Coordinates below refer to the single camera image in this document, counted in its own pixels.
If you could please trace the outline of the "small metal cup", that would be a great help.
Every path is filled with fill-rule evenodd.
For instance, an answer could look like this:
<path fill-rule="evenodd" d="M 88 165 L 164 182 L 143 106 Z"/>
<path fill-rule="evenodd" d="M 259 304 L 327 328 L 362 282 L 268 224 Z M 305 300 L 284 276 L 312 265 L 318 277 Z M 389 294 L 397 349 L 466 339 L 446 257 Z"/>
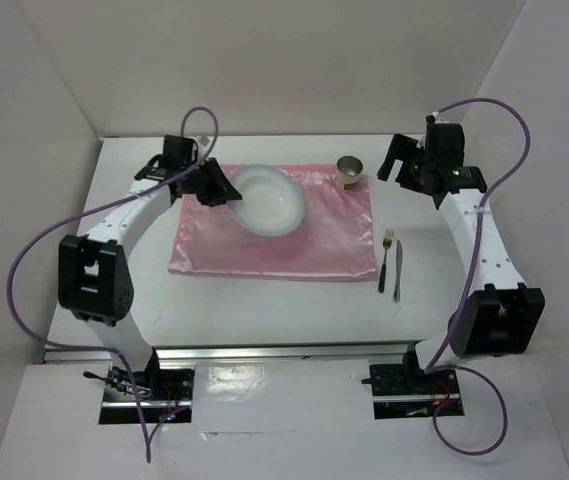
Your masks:
<path fill-rule="evenodd" d="M 362 161 L 352 155 L 342 156 L 336 162 L 335 183 L 340 190 L 355 190 L 363 172 Z"/>

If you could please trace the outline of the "white round plate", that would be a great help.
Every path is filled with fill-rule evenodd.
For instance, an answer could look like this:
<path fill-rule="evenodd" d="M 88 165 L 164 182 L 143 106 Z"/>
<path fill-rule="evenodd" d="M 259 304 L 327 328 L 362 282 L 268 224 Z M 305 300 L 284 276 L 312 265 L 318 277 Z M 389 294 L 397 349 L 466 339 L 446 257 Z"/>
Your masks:
<path fill-rule="evenodd" d="M 305 216 L 305 198 L 298 184 L 284 171 L 268 165 L 242 165 L 230 179 L 241 200 L 227 204 L 235 220 L 264 237 L 292 233 Z"/>

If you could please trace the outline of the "pink rose satin cloth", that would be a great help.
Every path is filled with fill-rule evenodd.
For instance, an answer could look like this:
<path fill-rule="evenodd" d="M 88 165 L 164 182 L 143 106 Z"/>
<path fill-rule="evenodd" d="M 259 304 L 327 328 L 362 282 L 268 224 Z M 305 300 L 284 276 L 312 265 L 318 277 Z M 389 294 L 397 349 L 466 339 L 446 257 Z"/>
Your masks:
<path fill-rule="evenodd" d="M 249 231 L 226 206 L 182 202 L 168 271 L 172 274 L 311 281 L 359 281 L 376 274 L 373 218 L 366 179 L 352 191 L 335 183 L 330 164 L 279 165 L 304 197 L 291 233 Z"/>

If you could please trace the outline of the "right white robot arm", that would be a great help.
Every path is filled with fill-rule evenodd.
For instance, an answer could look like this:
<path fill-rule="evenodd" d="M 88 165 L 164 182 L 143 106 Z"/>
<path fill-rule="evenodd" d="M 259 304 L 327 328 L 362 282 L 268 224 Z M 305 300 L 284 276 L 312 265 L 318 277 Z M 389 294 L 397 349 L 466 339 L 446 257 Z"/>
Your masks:
<path fill-rule="evenodd" d="M 412 392 L 424 391 L 445 368 L 524 353 L 545 307 L 542 290 L 528 286 L 511 261 L 485 197 L 484 177 L 465 165 L 464 154 L 462 126 L 431 114 L 421 139 L 393 137 L 378 171 L 387 180 L 399 162 L 396 183 L 433 200 L 470 282 L 445 333 L 407 348 L 399 379 Z"/>

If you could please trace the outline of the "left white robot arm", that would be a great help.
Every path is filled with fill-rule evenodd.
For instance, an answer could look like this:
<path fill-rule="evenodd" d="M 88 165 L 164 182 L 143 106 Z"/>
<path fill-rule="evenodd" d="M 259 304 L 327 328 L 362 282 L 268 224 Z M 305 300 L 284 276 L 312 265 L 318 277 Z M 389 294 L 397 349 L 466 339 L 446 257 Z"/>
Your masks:
<path fill-rule="evenodd" d="M 58 302 L 88 324 L 108 349 L 107 380 L 140 399 L 160 390 L 156 350 L 143 338 L 131 309 L 134 285 L 128 258 L 152 224 L 185 195 L 206 207 L 240 199 L 217 160 L 201 143 L 167 135 L 159 154 L 135 175 L 121 202 L 82 235 L 67 235 L 58 250 Z"/>

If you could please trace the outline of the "silver table knife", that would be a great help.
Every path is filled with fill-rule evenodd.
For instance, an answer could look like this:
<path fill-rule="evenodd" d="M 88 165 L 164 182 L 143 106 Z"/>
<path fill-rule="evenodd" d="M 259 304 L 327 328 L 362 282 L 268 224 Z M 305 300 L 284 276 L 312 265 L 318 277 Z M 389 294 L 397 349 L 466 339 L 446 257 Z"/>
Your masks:
<path fill-rule="evenodd" d="M 393 289 L 393 301 L 399 303 L 401 300 L 401 279 L 403 268 L 403 246 L 400 240 L 396 242 L 396 256 L 395 256 L 395 280 Z"/>

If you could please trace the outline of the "aluminium front rail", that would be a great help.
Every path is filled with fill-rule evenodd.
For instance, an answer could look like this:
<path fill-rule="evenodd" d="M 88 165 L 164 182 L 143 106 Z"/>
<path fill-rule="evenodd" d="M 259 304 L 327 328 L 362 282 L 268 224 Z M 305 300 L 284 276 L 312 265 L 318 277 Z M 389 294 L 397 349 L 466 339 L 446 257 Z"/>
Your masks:
<path fill-rule="evenodd" d="M 324 342 L 302 344 L 254 344 L 254 345 L 199 345 L 157 346 L 156 353 L 164 363 L 252 362 L 280 360 L 329 360 L 338 358 L 399 357 L 416 340 Z"/>

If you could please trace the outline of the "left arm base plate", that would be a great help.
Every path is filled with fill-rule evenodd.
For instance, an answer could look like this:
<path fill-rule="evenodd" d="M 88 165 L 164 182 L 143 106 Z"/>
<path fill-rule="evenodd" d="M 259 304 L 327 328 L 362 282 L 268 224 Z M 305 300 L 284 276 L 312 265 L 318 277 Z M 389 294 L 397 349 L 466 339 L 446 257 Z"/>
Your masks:
<path fill-rule="evenodd" d="M 104 385 L 99 416 L 101 425 L 139 423 L 133 387 L 126 372 L 110 367 L 107 374 L 84 371 L 83 376 Z M 144 420 L 151 424 L 160 420 L 169 424 L 190 423 L 194 383 L 193 368 L 161 369 L 152 385 L 137 380 Z"/>

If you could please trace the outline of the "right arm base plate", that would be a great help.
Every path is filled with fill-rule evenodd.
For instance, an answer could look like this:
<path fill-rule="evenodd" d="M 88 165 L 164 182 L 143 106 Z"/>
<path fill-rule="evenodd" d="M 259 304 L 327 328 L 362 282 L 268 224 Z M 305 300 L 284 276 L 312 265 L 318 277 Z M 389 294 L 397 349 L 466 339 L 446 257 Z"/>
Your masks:
<path fill-rule="evenodd" d="M 427 418 L 436 411 L 441 416 L 465 415 L 456 373 L 448 369 L 426 374 L 411 350 L 399 362 L 371 364 L 361 383 L 371 387 L 376 420 Z"/>

